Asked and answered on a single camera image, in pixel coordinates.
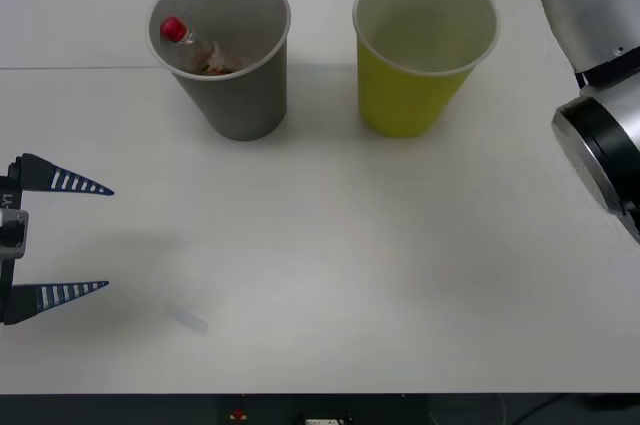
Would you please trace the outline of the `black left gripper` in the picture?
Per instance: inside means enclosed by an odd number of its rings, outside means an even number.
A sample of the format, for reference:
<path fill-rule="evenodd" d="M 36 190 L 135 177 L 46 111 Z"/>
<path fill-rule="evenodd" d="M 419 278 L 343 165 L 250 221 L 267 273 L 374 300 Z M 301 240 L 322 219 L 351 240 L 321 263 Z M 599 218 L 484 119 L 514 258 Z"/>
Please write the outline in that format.
<path fill-rule="evenodd" d="M 109 285 L 108 281 L 12 285 L 15 261 L 24 255 L 22 190 L 113 196 L 110 188 L 33 154 L 19 157 L 1 177 L 1 323 L 15 325 Z"/>

